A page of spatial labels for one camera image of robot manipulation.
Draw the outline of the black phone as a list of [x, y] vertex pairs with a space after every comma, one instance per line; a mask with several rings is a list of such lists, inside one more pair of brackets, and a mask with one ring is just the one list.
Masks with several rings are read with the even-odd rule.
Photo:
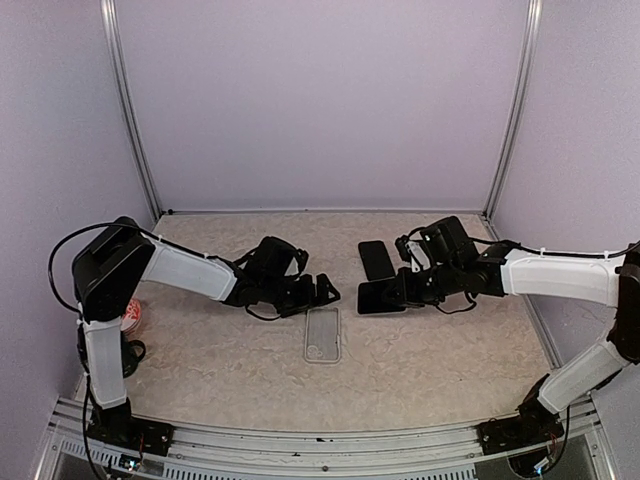
[[385, 297], [385, 292], [392, 283], [391, 279], [361, 283], [357, 291], [357, 313], [374, 315], [404, 312], [405, 307]]

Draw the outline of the clear plain phone case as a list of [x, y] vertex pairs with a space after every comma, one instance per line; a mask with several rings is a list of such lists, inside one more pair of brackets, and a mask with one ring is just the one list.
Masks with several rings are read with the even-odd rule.
[[309, 364], [335, 365], [341, 360], [341, 315], [338, 308], [307, 312], [303, 358]]

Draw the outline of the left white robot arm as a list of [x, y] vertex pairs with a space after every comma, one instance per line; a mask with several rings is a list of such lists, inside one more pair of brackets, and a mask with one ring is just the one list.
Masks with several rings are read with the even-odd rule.
[[78, 320], [78, 350], [87, 384], [88, 437], [111, 444], [166, 446], [170, 424], [133, 413], [125, 379], [135, 368], [139, 337], [128, 339], [125, 318], [134, 300], [143, 308], [162, 293], [183, 300], [211, 301], [263, 321], [307, 313], [337, 302], [329, 277], [309, 274], [307, 251], [266, 236], [235, 260], [198, 252], [121, 216], [80, 228], [51, 250], [51, 292]]

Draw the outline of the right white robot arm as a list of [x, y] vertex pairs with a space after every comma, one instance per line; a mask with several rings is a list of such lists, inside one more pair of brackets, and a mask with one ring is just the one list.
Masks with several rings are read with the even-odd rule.
[[443, 308], [461, 294], [471, 307], [479, 297], [565, 300], [611, 310], [613, 322], [593, 344], [539, 379], [514, 415], [479, 424], [484, 449], [500, 451], [565, 434], [559, 417], [577, 399], [605, 386], [639, 362], [639, 246], [618, 252], [533, 249], [485, 241], [479, 249], [461, 220], [448, 216], [399, 237], [405, 267], [370, 284], [382, 309]]

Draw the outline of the black phone case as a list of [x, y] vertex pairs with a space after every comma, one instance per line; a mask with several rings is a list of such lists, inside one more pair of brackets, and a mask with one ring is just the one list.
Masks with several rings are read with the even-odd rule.
[[382, 240], [358, 243], [358, 252], [369, 282], [385, 280], [395, 276], [389, 252]]

